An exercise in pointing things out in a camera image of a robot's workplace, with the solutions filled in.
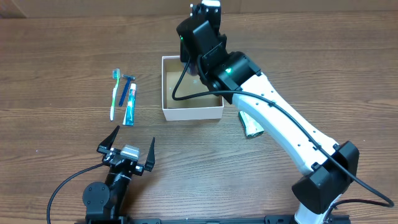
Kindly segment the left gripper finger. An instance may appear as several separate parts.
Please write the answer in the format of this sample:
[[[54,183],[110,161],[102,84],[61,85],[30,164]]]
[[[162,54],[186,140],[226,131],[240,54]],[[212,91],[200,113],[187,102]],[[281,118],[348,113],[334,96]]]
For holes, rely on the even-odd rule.
[[[117,125],[115,127],[114,131],[98,145],[98,149],[99,150],[110,150],[111,146],[113,145],[113,142],[118,134],[119,129],[120,129],[120,126]]]
[[[149,152],[147,155],[146,163],[144,165],[144,169],[146,171],[151,172],[154,168],[155,165],[155,152],[154,152],[154,146],[155,146],[155,138],[152,138],[152,142],[149,148]]]

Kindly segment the teal toothpaste tube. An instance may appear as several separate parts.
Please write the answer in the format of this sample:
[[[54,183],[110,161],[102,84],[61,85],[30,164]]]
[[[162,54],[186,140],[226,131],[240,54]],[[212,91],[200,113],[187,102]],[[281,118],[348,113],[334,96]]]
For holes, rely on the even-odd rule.
[[[136,84],[132,83],[129,89],[126,112],[124,115],[123,125],[134,126],[134,109],[136,105]]]

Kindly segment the blue disposable razor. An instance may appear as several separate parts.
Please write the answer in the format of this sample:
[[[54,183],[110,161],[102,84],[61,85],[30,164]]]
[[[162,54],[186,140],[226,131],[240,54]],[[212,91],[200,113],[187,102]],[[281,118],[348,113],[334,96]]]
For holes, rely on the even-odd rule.
[[[122,106],[123,103],[124,103],[124,100],[125,100],[125,97],[127,95],[127,91],[129,89],[130,83],[133,80],[136,79],[136,77],[133,76],[133,75],[125,75],[125,74],[123,74],[122,77],[126,79],[126,84],[124,86],[124,89],[123,89],[123,92],[122,92],[122,95],[121,95],[121,98],[120,98],[120,101],[119,101],[119,104],[118,104],[119,106]]]

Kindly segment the green white toothbrush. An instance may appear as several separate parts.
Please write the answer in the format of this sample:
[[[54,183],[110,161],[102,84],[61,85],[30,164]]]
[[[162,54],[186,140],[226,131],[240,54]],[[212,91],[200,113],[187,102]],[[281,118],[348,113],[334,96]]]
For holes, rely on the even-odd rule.
[[[110,121],[114,121],[114,109],[115,109],[115,104],[116,104],[116,96],[117,96],[119,80],[120,80],[120,76],[121,76],[120,69],[115,68],[112,72],[112,76],[113,76],[113,79],[116,80],[116,84],[115,84],[115,86],[113,88],[113,92],[112,92],[112,103],[111,103],[111,107],[110,107],[110,111],[109,111]]]

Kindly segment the green white soap packet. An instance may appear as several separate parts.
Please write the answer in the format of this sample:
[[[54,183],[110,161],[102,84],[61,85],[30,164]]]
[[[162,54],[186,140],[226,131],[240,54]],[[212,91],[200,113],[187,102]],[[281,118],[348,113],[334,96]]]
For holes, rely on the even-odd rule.
[[[264,133],[264,128],[244,111],[238,113],[247,138],[254,138]]]

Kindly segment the clear dark liquid bottle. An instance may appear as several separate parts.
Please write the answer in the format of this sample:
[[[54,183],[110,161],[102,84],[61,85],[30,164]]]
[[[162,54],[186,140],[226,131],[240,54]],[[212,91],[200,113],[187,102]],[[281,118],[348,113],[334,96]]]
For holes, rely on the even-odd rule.
[[[190,74],[191,76],[198,75],[198,69],[195,62],[190,62],[188,64],[187,73]]]

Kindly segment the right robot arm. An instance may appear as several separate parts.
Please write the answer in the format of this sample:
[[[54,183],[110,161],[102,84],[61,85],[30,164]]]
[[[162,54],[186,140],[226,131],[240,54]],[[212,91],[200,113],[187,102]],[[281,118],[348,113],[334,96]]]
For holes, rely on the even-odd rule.
[[[302,178],[292,186],[300,202],[295,223],[325,223],[331,209],[356,175],[358,148],[338,144],[312,126],[274,89],[265,73],[242,52],[227,52],[220,34],[221,3],[191,5],[189,18],[177,26],[180,59],[195,66],[213,95],[255,119],[291,157]]]

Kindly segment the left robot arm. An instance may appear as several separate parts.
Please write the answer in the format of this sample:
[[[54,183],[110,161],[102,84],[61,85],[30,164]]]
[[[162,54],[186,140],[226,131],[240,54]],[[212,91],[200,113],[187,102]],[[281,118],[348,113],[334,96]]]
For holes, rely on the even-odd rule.
[[[150,144],[146,163],[140,164],[139,148],[130,145],[122,149],[113,147],[118,131],[119,126],[98,145],[97,152],[103,155],[102,165],[109,167],[109,172],[104,182],[93,182],[83,192],[86,223],[132,223],[129,215],[121,213],[132,176],[141,176],[154,168],[155,140]]]

